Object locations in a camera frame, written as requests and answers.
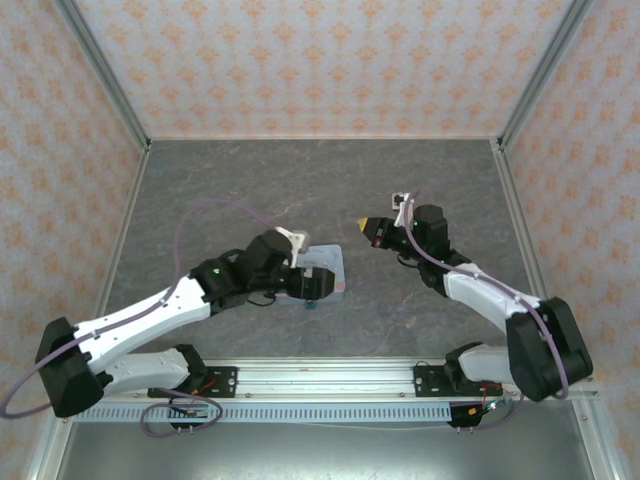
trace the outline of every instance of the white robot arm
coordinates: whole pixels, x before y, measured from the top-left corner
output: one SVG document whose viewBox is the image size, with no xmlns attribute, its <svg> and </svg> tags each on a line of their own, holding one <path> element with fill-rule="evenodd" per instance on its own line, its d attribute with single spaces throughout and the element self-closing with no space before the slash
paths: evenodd
<svg viewBox="0 0 640 480">
<path fill-rule="evenodd" d="M 306 233 L 276 227 L 257 236 L 246 250 L 205 260 L 171 288 L 118 312 L 74 326 L 64 317 L 51 322 L 36 362 L 66 343 L 89 337 L 39 370 L 55 414 L 75 415 L 105 395 L 131 390 L 191 393 L 201 388 L 207 369 L 192 346 L 153 354 L 129 352 L 175 328 L 242 305 L 253 292 L 269 298 L 279 291 L 305 300 L 326 297 L 334 289 L 334 274 L 325 268 L 297 267 L 307 243 Z M 135 316 L 140 318 L 130 321 Z M 115 324 L 119 326 L 104 331 Z"/>
<path fill-rule="evenodd" d="M 477 392 L 474 382 L 515 384 L 531 400 L 540 401 L 562 388 L 552 347 L 557 349 L 568 384 L 591 375 L 591 358 L 563 300 L 542 300 L 518 292 L 452 249 L 442 208 L 421 205 L 414 209 L 408 193 L 394 193 L 392 206 L 398 212 L 395 220 L 376 217 L 358 222 L 371 246 L 395 251 L 398 262 L 416 268 L 425 285 L 472 308 L 507 336 L 507 347 L 474 342 L 451 352 L 446 356 L 444 378 L 435 382 L 448 383 L 456 392 L 469 391 L 465 388 L 469 385 Z M 408 265 L 405 260 L 417 263 Z M 549 335 L 542 334 L 531 310 L 542 319 Z"/>
</svg>

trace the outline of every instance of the yellow object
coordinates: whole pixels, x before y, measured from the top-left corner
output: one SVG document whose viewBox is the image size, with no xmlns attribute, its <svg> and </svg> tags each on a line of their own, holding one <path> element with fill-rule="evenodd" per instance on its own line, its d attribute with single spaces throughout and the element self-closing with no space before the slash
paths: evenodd
<svg viewBox="0 0 640 480">
<path fill-rule="evenodd" d="M 361 218 L 360 220 L 358 220 L 358 226 L 360 227 L 360 232 L 364 233 L 364 227 L 367 224 L 367 220 L 369 220 L 368 218 Z"/>
</svg>

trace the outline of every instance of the wall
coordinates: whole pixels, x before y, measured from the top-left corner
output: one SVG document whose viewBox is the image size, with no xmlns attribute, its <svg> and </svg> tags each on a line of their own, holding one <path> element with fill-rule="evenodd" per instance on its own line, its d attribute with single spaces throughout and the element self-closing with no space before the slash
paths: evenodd
<svg viewBox="0 0 640 480">
<path fill-rule="evenodd" d="M 497 136 L 570 0 L 79 0 L 151 137 Z"/>
<path fill-rule="evenodd" d="M 640 472 L 640 9 L 596 0 L 509 152 L 548 281 L 573 306 Z"/>
<path fill-rule="evenodd" d="M 43 326 L 92 315 L 138 151 L 51 0 L 0 5 L 0 394 Z M 45 400 L 28 383 L 10 410 Z M 44 415 L 0 420 L 2 478 L 24 478 Z"/>
</svg>

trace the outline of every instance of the wire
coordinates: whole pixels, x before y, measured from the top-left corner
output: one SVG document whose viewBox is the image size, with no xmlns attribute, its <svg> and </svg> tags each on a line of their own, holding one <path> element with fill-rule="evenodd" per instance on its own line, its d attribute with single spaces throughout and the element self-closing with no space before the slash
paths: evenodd
<svg viewBox="0 0 640 480">
<path fill-rule="evenodd" d="M 209 420 L 208 422 L 203 423 L 202 425 L 198 425 L 197 427 L 190 427 L 189 431 L 190 432 L 197 432 L 198 430 L 204 430 L 205 428 L 209 428 L 213 425 L 215 425 L 216 423 L 218 423 L 218 420 L 220 420 L 222 418 L 222 415 L 224 414 L 224 410 L 222 408 L 222 405 L 220 405 L 218 402 L 216 402 L 215 400 L 211 399 L 211 398 L 207 398 L 207 397 L 200 397 L 197 395 L 191 395 L 189 393 L 182 393 L 182 392 L 178 392 L 177 390 L 168 390 L 165 388 L 159 388 L 158 390 L 162 390 L 165 393 L 168 393 L 170 395 L 174 395 L 176 397 L 182 397 L 182 398 L 190 398 L 192 400 L 200 400 L 203 402 L 206 402 L 210 405 L 213 405 L 214 407 L 216 407 L 218 409 L 218 414 L 212 419 Z M 173 407 L 170 403 L 154 403 L 152 405 L 149 405 L 147 408 L 145 408 L 142 411 L 142 415 L 140 415 L 140 429 L 142 430 L 142 433 L 144 433 L 145 435 L 147 435 L 148 437 L 152 437 L 152 438 L 167 438 L 167 437 L 172 437 L 173 435 L 180 435 L 181 430 L 171 430 L 168 432 L 163 432 L 163 433 L 156 433 L 156 432 L 152 432 L 151 430 L 149 430 L 148 426 L 147 426 L 147 422 L 145 422 L 145 418 L 147 417 L 147 415 L 149 414 L 149 412 L 155 408 L 170 408 L 170 409 L 175 409 L 176 407 Z"/>
<path fill-rule="evenodd" d="M 409 195 L 406 201 L 407 206 L 413 204 L 413 200 L 415 200 L 418 194 L 419 192 L 413 192 Z M 514 299 L 517 303 L 520 303 L 523 307 L 527 309 L 529 314 L 531 314 L 534 321 L 538 325 L 538 328 L 542 332 L 542 335 L 544 336 L 545 340 L 547 341 L 547 345 L 549 346 L 549 350 L 551 351 L 551 356 L 553 357 L 556 367 L 558 368 L 558 373 L 560 374 L 560 383 L 562 385 L 562 393 L 554 394 L 553 396 L 558 399 L 567 398 L 569 396 L 569 380 L 567 378 L 567 371 L 565 370 L 564 365 L 562 363 L 562 357 L 560 356 L 560 351 L 558 350 L 558 346 L 553 340 L 553 336 L 551 335 L 551 332 L 549 332 L 549 329 L 545 325 L 544 320 L 542 319 L 542 317 L 540 317 L 540 314 L 536 312 L 535 308 L 533 308 L 533 306 L 529 304 L 529 302 L 525 301 L 523 298 L 520 298 L 519 295 L 512 292 L 508 287 L 506 287 L 505 285 L 503 285 L 502 283 L 498 282 L 497 280 L 491 277 L 488 277 L 486 275 L 474 274 L 466 270 L 463 270 L 461 268 L 456 268 L 456 267 L 452 267 L 451 265 L 447 265 L 446 263 L 441 263 L 436 258 L 432 257 L 427 252 L 425 252 L 420 247 L 420 245 L 418 245 L 418 242 L 416 242 L 416 239 L 414 238 L 413 233 L 411 232 L 410 225 L 411 225 L 411 222 L 409 221 L 409 208 L 405 208 L 404 209 L 404 228 L 405 228 L 405 231 L 407 232 L 407 237 L 409 238 L 409 242 L 411 243 L 411 245 L 413 245 L 413 248 L 415 248 L 415 250 L 423 258 L 433 263 L 434 265 L 437 265 L 440 268 L 444 268 L 445 270 L 448 270 L 450 272 L 455 272 L 460 275 L 465 275 L 467 277 L 475 278 L 476 280 L 481 280 L 485 283 L 488 283 L 489 285 L 505 293 L 508 297 Z"/>
<path fill-rule="evenodd" d="M 258 214 L 251 208 L 246 207 L 234 200 L 226 200 L 221 198 L 204 198 L 200 200 L 196 205 L 194 205 L 190 210 L 187 211 L 187 213 L 185 213 L 182 216 L 182 218 L 180 219 L 180 223 L 178 224 L 178 228 L 176 229 L 176 232 L 174 234 L 174 238 L 173 238 L 174 275 L 173 275 L 173 280 L 171 282 L 171 286 L 166 290 L 166 293 L 162 296 L 162 298 L 160 298 L 160 300 L 158 300 L 156 303 L 146 308 L 145 310 L 138 312 L 118 322 L 115 322 L 111 325 L 107 325 L 106 327 L 99 328 L 95 330 L 95 332 L 82 335 L 70 341 L 69 343 L 65 343 L 60 348 L 54 350 L 53 352 L 49 353 L 47 356 L 42 358 L 39 362 L 37 362 L 32 367 L 30 367 L 25 372 L 25 374 L 22 375 L 18 379 L 18 381 L 9 388 L 9 391 L 7 392 L 6 396 L 2 399 L 2 401 L 0 401 L 0 417 L 8 420 L 12 420 L 17 418 L 29 417 L 31 415 L 35 415 L 36 413 L 39 413 L 48 409 L 51 406 L 51 403 L 45 403 L 38 407 L 34 407 L 30 410 L 24 410 L 22 412 L 17 412 L 17 413 L 7 412 L 7 407 L 9 406 L 9 402 L 11 402 L 11 400 L 13 399 L 15 394 L 18 392 L 18 390 L 20 390 L 20 388 L 27 382 L 27 380 L 29 380 L 29 378 L 35 375 L 38 372 L 38 370 L 40 370 L 42 367 L 44 367 L 45 365 L 48 365 L 51 361 L 55 360 L 65 352 L 68 352 L 72 348 L 77 347 L 82 342 L 85 342 L 91 338 L 96 338 L 103 333 L 109 332 L 111 330 L 122 327 L 124 325 L 128 325 L 129 323 L 135 322 L 136 320 L 140 320 L 141 318 L 149 315 L 150 313 L 160 308 L 164 303 L 166 303 L 166 301 L 171 297 L 171 295 L 173 295 L 176 288 L 178 288 L 178 283 L 180 282 L 180 279 L 181 279 L 182 265 L 180 261 L 180 241 L 184 234 L 184 228 L 187 221 L 190 220 L 191 217 L 193 217 L 200 210 L 206 207 L 211 207 L 213 205 L 220 205 L 220 204 L 227 204 L 235 208 L 242 209 L 245 212 L 247 212 L 249 215 L 251 215 L 253 218 L 255 218 L 258 222 L 265 225 L 266 227 L 270 229 L 275 228 L 268 220 L 263 218 L 260 214 Z"/>
</svg>

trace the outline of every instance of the gray table surface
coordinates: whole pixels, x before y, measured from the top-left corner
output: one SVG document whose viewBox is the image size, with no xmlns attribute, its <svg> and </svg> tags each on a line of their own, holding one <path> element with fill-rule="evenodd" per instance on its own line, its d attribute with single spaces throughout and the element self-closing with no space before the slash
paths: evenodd
<svg viewBox="0 0 640 480">
<path fill-rule="evenodd" d="M 145 345 L 195 345 L 203 357 L 442 356 L 501 333 L 467 307 L 426 288 L 390 251 L 371 248 L 356 220 L 393 216 L 390 195 L 420 189 L 444 208 L 452 245 L 487 273 L 528 291 L 488 141 L 239 140 L 155 142 L 129 225 L 108 312 L 168 286 L 179 219 L 203 197 L 237 200 L 312 244 L 337 243 L 346 299 L 301 306 L 245 305 Z M 182 241 L 185 268 L 244 248 L 264 228 L 231 207 L 203 211 Z"/>
</svg>

